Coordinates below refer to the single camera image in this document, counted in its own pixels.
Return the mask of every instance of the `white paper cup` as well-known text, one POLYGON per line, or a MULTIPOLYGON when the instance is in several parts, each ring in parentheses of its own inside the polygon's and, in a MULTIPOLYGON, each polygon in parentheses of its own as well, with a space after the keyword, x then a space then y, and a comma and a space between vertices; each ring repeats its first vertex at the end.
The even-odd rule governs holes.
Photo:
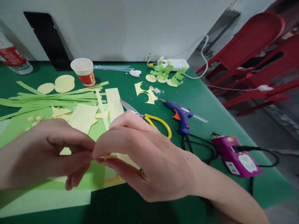
POLYGON ((93 62, 87 58, 77 58, 71 62, 74 70, 83 85, 92 86, 96 83, 93 73, 93 62))

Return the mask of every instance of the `scissor blade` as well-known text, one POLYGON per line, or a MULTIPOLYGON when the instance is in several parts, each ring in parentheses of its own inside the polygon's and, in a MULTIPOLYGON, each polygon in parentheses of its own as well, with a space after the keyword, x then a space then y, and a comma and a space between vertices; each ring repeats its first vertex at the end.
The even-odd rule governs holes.
POLYGON ((139 113, 137 112, 137 110, 135 110, 130 104, 126 103, 126 102, 123 101, 123 100, 120 100, 120 102, 121 102, 121 104, 124 106, 124 108, 125 108, 126 110, 128 110, 128 111, 132 111, 132 112, 135 113, 135 114, 139 114, 139 113))

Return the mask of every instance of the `white power strip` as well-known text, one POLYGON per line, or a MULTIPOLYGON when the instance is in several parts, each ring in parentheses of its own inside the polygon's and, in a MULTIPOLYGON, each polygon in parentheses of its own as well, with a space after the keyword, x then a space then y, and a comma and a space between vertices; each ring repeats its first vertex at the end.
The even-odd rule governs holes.
MULTIPOLYGON (((168 59, 164 59, 161 63, 163 65, 163 68, 166 68, 167 66, 167 61, 168 59)), ((183 66, 184 67, 184 70, 187 71, 189 69, 189 64, 187 63, 187 61, 185 59, 171 59, 171 65, 173 65, 173 69, 171 71, 173 72, 177 72, 178 70, 181 70, 183 69, 183 66)))

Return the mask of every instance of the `white wall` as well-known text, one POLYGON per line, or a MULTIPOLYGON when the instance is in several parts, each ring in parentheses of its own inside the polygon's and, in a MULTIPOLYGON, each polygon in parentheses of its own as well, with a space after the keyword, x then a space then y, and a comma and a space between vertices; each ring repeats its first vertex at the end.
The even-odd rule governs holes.
POLYGON ((241 13, 234 24, 227 29, 223 36, 211 47, 213 55, 216 55, 242 28, 242 26, 254 15, 264 12, 275 0, 238 0, 230 9, 241 13))
POLYGON ((172 57, 190 48, 180 57, 187 59, 230 1, 1 0, 0 26, 29 60, 48 57, 24 11, 52 15, 71 60, 146 61, 148 53, 172 57))

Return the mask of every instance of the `glue gun nozzle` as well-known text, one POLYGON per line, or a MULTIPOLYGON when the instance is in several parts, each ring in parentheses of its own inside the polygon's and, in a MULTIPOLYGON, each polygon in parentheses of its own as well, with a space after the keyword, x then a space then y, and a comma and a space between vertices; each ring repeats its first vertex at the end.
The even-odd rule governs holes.
POLYGON ((163 99, 159 99, 162 103, 166 103, 166 100, 163 100, 163 99))

